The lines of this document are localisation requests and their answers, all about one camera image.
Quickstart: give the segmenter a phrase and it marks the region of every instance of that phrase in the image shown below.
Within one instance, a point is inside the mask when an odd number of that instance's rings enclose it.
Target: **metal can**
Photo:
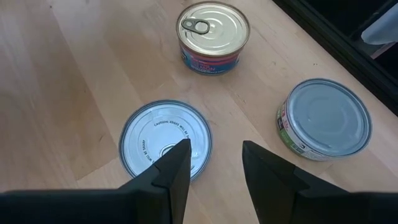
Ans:
[[[181,101],[149,103],[134,112],[123,127],[119,141],[121,162],[134,178],[186,138],[191,140],[192,147],[192,181],[210,159],[210,126],[199,111]]]
[[[277,127],[288,148],[314,161],[356,154],[372,134],[363,102],[347,87],[322,78],[292,90],[277,112]]]
[[[178,17],[176,30],[184,63],[204,75],[219,75],[234,68],[250,36],[246,16],[216,1],[187,7]]]

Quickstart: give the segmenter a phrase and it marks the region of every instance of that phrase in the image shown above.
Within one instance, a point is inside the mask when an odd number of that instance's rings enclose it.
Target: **wooden table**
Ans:
[[[175,21],[196,1],[0,0],[0,189],[110,188],[129,180],[118,140],[129,115],[171,98],[198,108],[213,155],[185,223],[257,223],[241,161],[250,139],[350,190],[398,191],[398,118],[270,0],[228,1],[252,25],[220,77],[180,59]],[[308,78],[336,80],[368,107],[373,138],[354,157],[312,162],[279,139],[277,108]]]

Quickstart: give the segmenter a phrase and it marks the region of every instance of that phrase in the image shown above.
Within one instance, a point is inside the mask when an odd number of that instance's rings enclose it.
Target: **cat food can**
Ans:
[[[149,103],[134,112],[123,127],[119,142],[121,162],[134,178],[186,138],[191,140],[192,181],[210,159],[210,126],[199,111],[181,101]]]
[[[277,128],[288,148],[314,161],[362,151],[371,138],[371,117],[347,87],[316,78],[298,84],[277,112]]]
[[[205,1],[186,8],[177,20],[183,61],[204,75],[230,71],[250,36],[246,16],[233,6]]]

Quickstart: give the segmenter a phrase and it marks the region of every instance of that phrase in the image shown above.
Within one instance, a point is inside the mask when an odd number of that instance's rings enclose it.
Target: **silver lid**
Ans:
[[[200,2],[186,8],[177,34],[189,49],[222,56],[241,49],[249,38],[249,22],[241,11],[222,2]]]
[[[135,177],[180,142],[191,140],[191,180],[205,168],[211,154],[210,127],[193,107],[175,100],[143,106],[125,124],[119,143],[121,161]]]
[[[371,137],[371,117],[362,101],[331,80],[317,78],[297,85],[287,102],[287,116],[303,142],[329,156],[354,154]]]

